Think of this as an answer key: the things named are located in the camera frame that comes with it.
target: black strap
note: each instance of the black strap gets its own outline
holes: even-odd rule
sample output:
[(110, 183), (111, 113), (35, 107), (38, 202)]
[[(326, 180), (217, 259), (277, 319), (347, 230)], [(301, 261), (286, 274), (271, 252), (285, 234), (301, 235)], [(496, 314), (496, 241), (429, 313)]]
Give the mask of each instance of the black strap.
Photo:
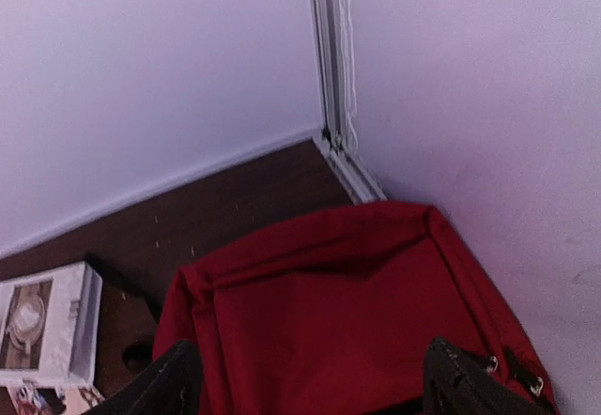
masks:
[[(540, 401), (533, 404), (501, 385), (483, 369), (485, 358), (472, 359), (456, 346), (436, 338), (424, 359), (426, 415), (549, 415)], [(527, 379), (540, 385), (536, 375)]]
[(517, 359), (516, 354), (514, 354), (514, 351), (508, 347), (503, 349), (503, 356), (507, 362), (511, 377), (519, 382), (524, 389), (531, 393), (532, 397), (534, 398), (534, 402), (553, 414), (557, 413), (555, 411), (555, 407), (549, 402), (546, 396), (540, 392), (534, 391), (534, 389), (544, 385), (544, 383), (541, 384), (541, 381), (539, 380), (540, 377), (522, 365), (522, 363)]
[(475, 364), (477, 364), (480, 368), (487, 371), (488, 373), (497, 371), (499, 362), (494, 357), (481, 356), (480, 354), (476, 354), (475, 352), (470, 352), (461, 347), (459, 348), (459, 350), (461, 350), (461, 352), (463, 352), (466, 356), (468, 356), (471, 359), (471, 361), (473, 361)]

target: baseboard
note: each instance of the baseboard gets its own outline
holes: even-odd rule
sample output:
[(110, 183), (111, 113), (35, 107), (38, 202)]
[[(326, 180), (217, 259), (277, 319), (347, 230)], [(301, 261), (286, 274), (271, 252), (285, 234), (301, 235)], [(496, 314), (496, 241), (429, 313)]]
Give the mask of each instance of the baseboard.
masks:
[(307, 129), (292, 135), (283, 136), (265, 145), (251, 146), (246, 150), (224, 156), (221, 160), (214, 163), (202, 163), (191, 166), (183, 171), (174, 173), (171, 176), (167, 176), (150, 184), (141, 186), (139, 189), (133, 192), (123, 193), (117, 198), (98, 204), (90, 210), (61, 220), (43, 229), (42, 231), (31, 235), (28, 238), (24, 238), (22, 240), (13, 242), (8, 246), (0, 248), (0, 259), (30, 249), (39, 245), (40, 243), (43, 243), (44, 241), (48, 241), (49, 239), (66, 234), (77, 227), (92, 223), (99, 218), (110, 215), (122, 210), (123, 208), (145, 201), (164, 192), (169, 192), (177, 187), (194, 182), (199, 178), (210, 176), (211, 174), (215, 174), (226, 168), (256, 159), (278, 149), (287, 146), (293, 146), (302, 141), (311, 140), (318, 132), (319, 129), (316, 128)]

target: box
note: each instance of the box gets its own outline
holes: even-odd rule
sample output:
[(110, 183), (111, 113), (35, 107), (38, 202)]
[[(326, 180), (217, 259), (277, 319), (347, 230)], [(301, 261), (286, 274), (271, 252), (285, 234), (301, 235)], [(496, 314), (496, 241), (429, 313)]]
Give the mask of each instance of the box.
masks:
[(0, 386), (93, 385), (101, 290), (85, 262), (0, 283)]

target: red bag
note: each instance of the red bag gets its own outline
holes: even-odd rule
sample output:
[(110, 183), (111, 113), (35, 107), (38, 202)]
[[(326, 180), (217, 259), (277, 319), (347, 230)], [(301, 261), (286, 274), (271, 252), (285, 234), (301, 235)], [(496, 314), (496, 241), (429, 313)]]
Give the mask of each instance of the red bag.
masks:
[(418, 398), (428, 344), (482, 356), (532, 401), (503, 350), (548, 375), (503, 297), (433, 207), (380, 202), (256, 232), (181, 268), (154, 356), (198, 344), (202, 413), (365, 413)]

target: white wall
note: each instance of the white wall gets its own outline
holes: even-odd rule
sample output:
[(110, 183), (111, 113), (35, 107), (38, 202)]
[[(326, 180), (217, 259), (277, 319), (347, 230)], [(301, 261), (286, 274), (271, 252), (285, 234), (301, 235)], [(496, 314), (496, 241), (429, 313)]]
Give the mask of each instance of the white wall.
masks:
[(0, 255), (321, 125), (310, 0), (0, 0)]
[[(362, 157), (447, 212), (568, 413), (598, 412), (601, 0), (352, 0), (352, 21)], [(562, 292), (539, 315), (543, 277)]]

